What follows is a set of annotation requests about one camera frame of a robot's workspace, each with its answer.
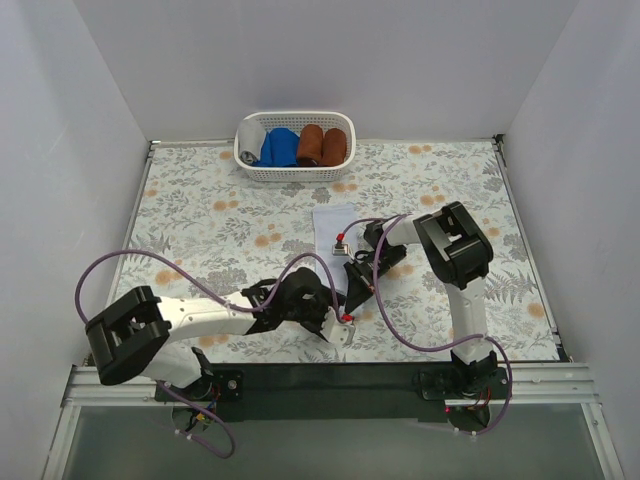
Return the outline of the grey panda towel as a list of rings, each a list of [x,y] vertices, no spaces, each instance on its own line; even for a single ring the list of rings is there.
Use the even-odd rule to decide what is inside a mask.
[[[256,119],[245,119],[239,124],[238,157],[244,164],[255,166],[260,161],[266,136],[265,128]]]

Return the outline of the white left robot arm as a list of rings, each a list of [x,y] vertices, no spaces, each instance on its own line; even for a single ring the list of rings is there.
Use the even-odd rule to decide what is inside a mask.
[[[292,322],[324,341],[347,345],[354,329],[340,316],[344,302],[313,270],[300,267],[221,301],[159,297],[148,286],[136,287],[94,316],[85,332],[102,384],[144,376],[200,400],[212,390],[213,368],[187,340],[261,334]]]

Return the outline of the light blue towel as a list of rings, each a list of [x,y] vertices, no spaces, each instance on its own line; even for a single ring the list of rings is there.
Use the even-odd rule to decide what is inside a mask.
[[[315,253],[328,266],[336,290],[346,294],[348,289],[347,273],[343,265],[349,260],[348,256],[333,254],[336,237],[343,229],[358,219],[353,204],[330,204],[316,206],[312,212],[314,227]]]

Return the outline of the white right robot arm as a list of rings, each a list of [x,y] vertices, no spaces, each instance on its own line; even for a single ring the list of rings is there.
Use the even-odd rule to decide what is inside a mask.
[[[485,280],[493,248],[466,207],[453,202],[428,214],[366,219],[364,240],[369,251],[358,251],[344,264],[347,274],[345,313],[378,298],[376,283],[420,245],[431,271],[444,285],[454,331],[451,368],[445,386],[464,397],[487,399],[498,372],[497,355],[488,334],[484,305]]]

